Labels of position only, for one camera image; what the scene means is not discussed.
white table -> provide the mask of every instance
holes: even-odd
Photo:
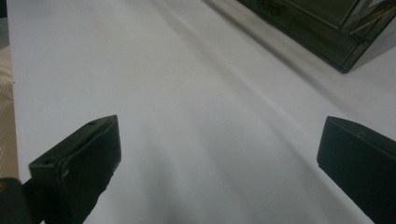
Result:
[[[396,49],[342,76],[262,23],[310,64],[297,74],[192,0],[12,0],[8,21],[23,182],[119,116],[122,162],[86,223],[372,223],[316,155],[329,115],[396,139]]]

beige floor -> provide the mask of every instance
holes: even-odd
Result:
[[[10,48],[0,49],[0,177],[18,177]]]

table surface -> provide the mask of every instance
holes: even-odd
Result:
[[[22,182],[119,116],[122,162],[86,223],[372,223],[316,155],[327,116],[396,139],[395,48],[344,76],[192,0],[12,0],[8,22]]]

